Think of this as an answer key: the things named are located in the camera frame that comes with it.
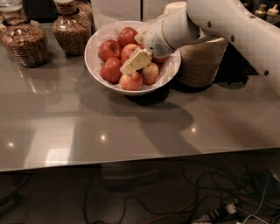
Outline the yellow-padded gripper finger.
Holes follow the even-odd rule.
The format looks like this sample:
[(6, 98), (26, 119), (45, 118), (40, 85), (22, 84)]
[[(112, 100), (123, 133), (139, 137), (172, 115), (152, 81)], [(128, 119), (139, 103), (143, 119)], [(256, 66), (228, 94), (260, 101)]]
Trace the yellow-padded gripper finger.
[(135, 37), (134, 40), (138, 44), (144, 44), (145, 43), (145, 35), (146, 35), (147, 29), (140, 31)]
[(140, 70), (151, 63), (152, 52), (146, 48), (141, 49), (138, 47), (124, 62), (120, 68), (122, 74), (132, 74), (133, 72)]

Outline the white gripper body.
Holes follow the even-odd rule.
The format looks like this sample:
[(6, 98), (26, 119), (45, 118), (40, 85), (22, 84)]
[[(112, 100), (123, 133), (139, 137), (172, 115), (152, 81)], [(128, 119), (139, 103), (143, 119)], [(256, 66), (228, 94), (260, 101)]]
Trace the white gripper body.
[(152, 23), (144, 34), (143, 44), (155, 57), (163, 58), (204, 38), (205, 33), (187, 16), (186, 10), (178, 10)]

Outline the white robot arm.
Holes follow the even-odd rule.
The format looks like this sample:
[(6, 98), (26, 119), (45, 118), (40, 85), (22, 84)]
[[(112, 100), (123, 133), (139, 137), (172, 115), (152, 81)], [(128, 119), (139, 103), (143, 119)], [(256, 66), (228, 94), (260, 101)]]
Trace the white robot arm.
[(280, 29), (254, 16), (239, 0), (186, 0), (183, 8), (151, 23), (138, 39), (144, 45), (121, 67), (132, 74), (181, 46), (223, 37), (260, 74), (280, 91)]

